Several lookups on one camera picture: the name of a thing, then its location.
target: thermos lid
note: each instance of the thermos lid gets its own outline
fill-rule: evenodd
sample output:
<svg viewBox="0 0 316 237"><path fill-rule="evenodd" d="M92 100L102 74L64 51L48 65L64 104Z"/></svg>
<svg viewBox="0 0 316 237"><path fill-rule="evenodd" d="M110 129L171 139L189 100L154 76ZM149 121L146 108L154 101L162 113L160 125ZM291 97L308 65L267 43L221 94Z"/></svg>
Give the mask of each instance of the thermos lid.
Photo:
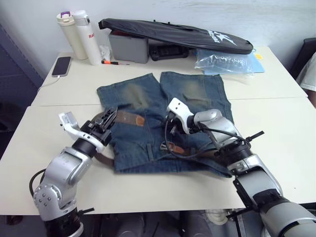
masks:
<svg viewBox="0 0 316 237"><path fill-rule="evenodd" d="M75 23L73 13L70 11L64 11L59 13L57 16L57 22L61 26L70 26Z"/></svg>
<svg viewBox="0 0 316 237"><path fill-rule="evenodd" d="M78 26L86 26L90 23L90 19L87 13L85 12L85 10L76 11L73 14L73 16L74 16L75 23Z"/></svg>

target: white table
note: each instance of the white table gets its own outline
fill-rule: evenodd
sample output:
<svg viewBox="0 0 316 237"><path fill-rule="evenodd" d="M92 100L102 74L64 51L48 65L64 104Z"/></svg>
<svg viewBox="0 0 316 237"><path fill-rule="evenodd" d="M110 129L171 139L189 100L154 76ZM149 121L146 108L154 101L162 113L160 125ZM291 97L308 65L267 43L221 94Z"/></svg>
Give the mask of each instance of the white table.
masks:
<svg viewBox="0 0 316 237"><path fill-rule="evenodd" d="M278 179L285 197L298 203L315 202L316 110L307 98L231 103L242 135L265 131L252 142L252 150ZM1 214L38 214L29 193L29 179L73 143L59 126L58 114L67 111L83 124L102 108L80 105L27 109L0 161ZM207 172L116 175L94 160L78 184L78 208L119 213L243 207L232 180Z"/></svg>
<svg viewBox="0 0 316 237"><path fill-rule="evenodd" d="M273 55L268 47L258 47L257 52L263 56L260 60L265 68L264 73L222 76L225 92L229 100L261 99L261 98L292 98L306 97L306 93L293 80L291 75ZM61 53L59 56L70 56ZM153 73L157 80L161 72L174 71L182 74L201 74L194 69L195 57L187 59L171 59L147 64L131 63L130 65L91 66L88 60L72 60L69 73L53 85L43 87L36 96L32 106L51 105L97 105L100 100L96 89L100 86L132 79ZM48 73L44 84L56 80Z"/></svg>

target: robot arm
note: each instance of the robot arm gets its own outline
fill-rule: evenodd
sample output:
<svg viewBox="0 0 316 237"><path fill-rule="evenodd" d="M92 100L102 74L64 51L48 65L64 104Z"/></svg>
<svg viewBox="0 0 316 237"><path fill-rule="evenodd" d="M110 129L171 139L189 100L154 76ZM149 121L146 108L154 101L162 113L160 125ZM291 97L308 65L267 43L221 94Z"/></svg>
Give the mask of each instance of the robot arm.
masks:
<svg viewBox="0 0 316 237"><path fill-rule="evenodd" d="M228 170L235 176L237 193L248 210L260 213L272 237L313 237L316 217L302 206L283 197L282 189L258 155L250 150L250 141L263 133L243 139L233 123L219 110L193 115L180 100L173 98L167 111L170 122L186 134L205 132L218 149Z"/></svg>
<svg viewBox="0 0 316 237"><path fill-rule="evenodd" d="M60 114L61 125L73 139L48 165L33 199L44 221L48 237L79 237L83 233L76 205L77 183L89 169L92 157L101 153L110 139L116 109L98 114L81 129L71 112Z"/></svg>

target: faded denim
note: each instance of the faded denim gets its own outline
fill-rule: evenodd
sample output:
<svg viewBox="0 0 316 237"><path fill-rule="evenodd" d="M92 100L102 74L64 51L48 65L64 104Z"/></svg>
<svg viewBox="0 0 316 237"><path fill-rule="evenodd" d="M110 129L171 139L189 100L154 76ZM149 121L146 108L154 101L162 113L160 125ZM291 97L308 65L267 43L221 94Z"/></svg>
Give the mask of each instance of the faded denim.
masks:
<svg viewBox="0 0 316 237"><path fill-rule="evenodd" d="M166 108L173 97L188 105L192 113L219 109L233 121L231 105L226 98L221 77L161 73L160 83L153 74L122 81L97 89L103 107L118 107L145 118L143 127L115 123L110 144L115 150L117 173L161 173L206 170L230 177L226 167L210 158L178 159L161 150L164 142ZM195 153L200 147L213 148L204 133L168 136L184 149Z"/></svg>

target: gray plastic box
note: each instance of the gray plastic box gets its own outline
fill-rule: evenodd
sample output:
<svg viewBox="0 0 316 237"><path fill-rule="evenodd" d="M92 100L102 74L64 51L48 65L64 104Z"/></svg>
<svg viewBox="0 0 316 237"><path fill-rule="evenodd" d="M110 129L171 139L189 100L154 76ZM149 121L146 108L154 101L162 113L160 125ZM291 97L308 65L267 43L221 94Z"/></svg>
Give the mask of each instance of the gray plastic box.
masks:
<svg viewBox="0 0 316 237"><path fill-rule="evenodd" d="M124 32L111 31L109 40L116 60L147 63L149 58L148 39L131 36Z"/></svg>

